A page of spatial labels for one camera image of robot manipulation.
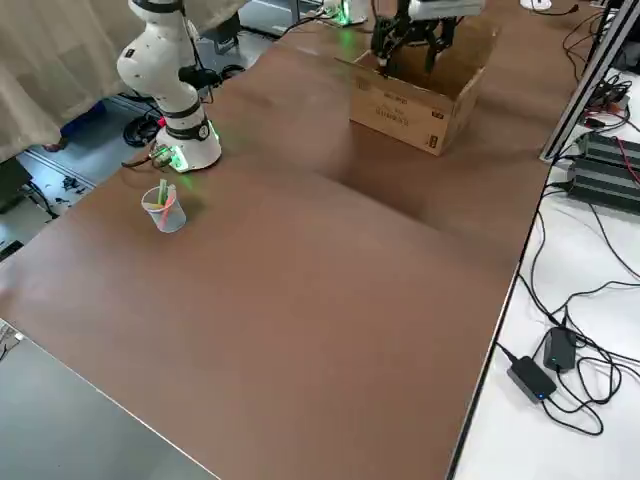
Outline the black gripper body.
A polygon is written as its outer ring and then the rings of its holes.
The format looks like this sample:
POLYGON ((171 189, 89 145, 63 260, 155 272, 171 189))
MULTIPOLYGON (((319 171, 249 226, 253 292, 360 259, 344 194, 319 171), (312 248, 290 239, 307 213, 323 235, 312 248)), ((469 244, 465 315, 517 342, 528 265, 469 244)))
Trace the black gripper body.
POLYGON ((399 35, 427 35, 433 31, 432 1, 398 1, 395 19, 399 35))

